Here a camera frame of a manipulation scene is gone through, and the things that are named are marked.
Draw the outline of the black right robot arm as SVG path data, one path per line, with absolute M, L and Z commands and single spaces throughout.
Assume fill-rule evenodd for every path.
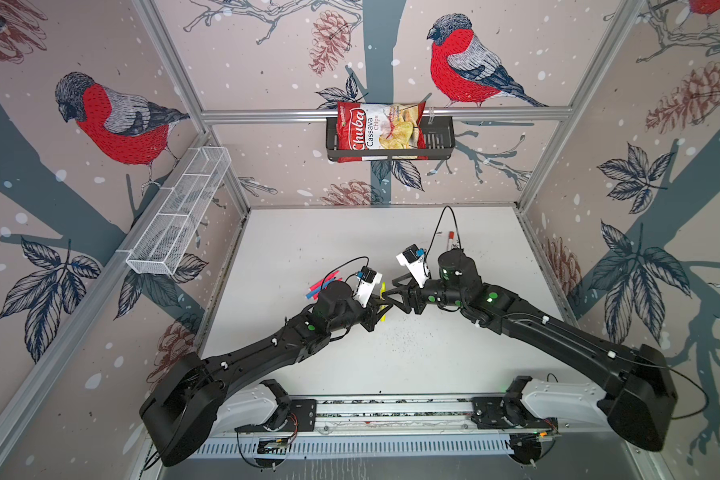
M 678 393 L 664 355 L 648 345 L 632 349 L 597 338 L 546 314 L 502 286 L 482 281 L 474 260 L 460 248 L 438 258 L 432 278 L 427 253 L 411 245 L 396 257 L 407 274 L 384 295 L 421 314 L 429 305 L 454 310 L 474 325 L 531 345 L 568 365 L 604 392 L 595 407 L 623 440 L 647 451 L 663 450 Z

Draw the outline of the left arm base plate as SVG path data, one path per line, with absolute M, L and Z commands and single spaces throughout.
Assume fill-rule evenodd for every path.
M 236 427 L 240 433 L 302 433 L 313 432 L 317 419 L 317 401 L 315 399 L 296 399 L 279 406 L 270 419 L 261 425 Z

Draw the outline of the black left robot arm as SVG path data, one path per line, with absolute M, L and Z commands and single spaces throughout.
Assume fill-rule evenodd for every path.
M 166 467 L 189 458 L 207 440 L 219 408 L 233 394 L 317 354 L 337 330 L 361 325 L 373 331 L 397 304 L 372 295 L 363 305 L 347 283 L 335 281 L 320 292 L 316 302 L 257 342 L 205 359 L 195 352 L 181 357 L 139 409 L 157 457 Z

